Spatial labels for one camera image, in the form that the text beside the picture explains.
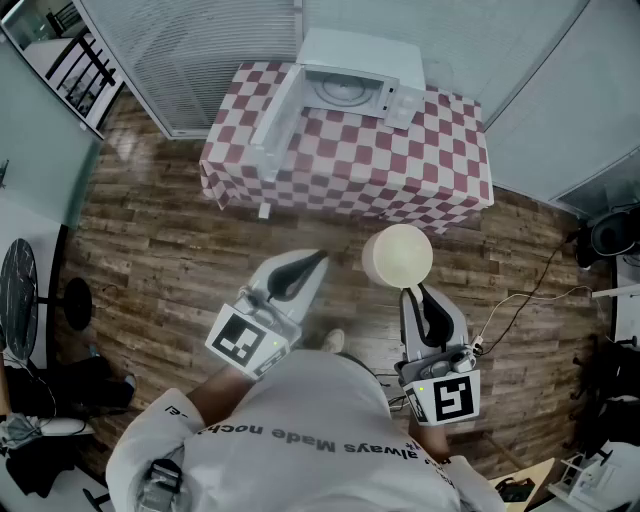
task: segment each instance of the microwave door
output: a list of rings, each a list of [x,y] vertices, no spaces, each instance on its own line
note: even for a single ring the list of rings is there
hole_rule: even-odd
[[[304,69],[293,64],[265,111],[250,146],[264,181],[274,181],[282,167],[303,108]]]

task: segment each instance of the shoe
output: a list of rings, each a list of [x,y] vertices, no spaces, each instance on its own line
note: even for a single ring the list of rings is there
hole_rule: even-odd
[[[337,354],[344,350],[344,331],[342,329],[334,329],[324,337],[321,352],[330,352]]]

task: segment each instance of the checkered tablecloth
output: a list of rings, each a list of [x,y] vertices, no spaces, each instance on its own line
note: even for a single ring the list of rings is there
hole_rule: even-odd
[[[290,64],[244,63],[200,159],[207,197],[331,210],[443,232],[493,204],[477,102],[428,87],[408,130],[381,119],[305,108],[274,182],[262,181],[249,141]]]

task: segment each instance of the white microwave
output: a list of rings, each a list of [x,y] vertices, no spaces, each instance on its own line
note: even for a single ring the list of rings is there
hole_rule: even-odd
[[[304,107],[378,117],[406,130],[424,109],[425,88],[417,46],[309,29],[250,141],[261,179],[275,179]]]

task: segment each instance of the table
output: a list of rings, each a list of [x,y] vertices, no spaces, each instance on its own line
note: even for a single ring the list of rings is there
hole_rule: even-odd
[[[555,459],[548,459],[540,464],[536,464],[535,466],[531,466],[525,469],[521,469],[515,473],[511,473],[509,475],[501,476],[499,478],[494,478],[493,480],[489,480],[489,483],[495,487],[500,482],[502,482],[505,478],[513,478],[516,482],[521,480],[525,480],[526,478],[530,478],[536,484],[536,487],[533,489],[531,494],[529,495],[529,499],[527,501],[521,503],[505,503],[507,507],[507,512],[524,512],[529,505],[529,502],[533,499],[536,493],[540,490],[540,486],[544,483],[553,468],[553,463]]]
[[[427,87],[408,130],[305,108],[275,182],[258,177],[249,141],[290,64],[240,66],[200,157],[204,194],[407,222],[437,233],[493,204],[480,105]]]
[[[0,324],[13,356],[26,362],[38,330],[38,276],[31,246],[22,238],[11,244],[0,271]]]

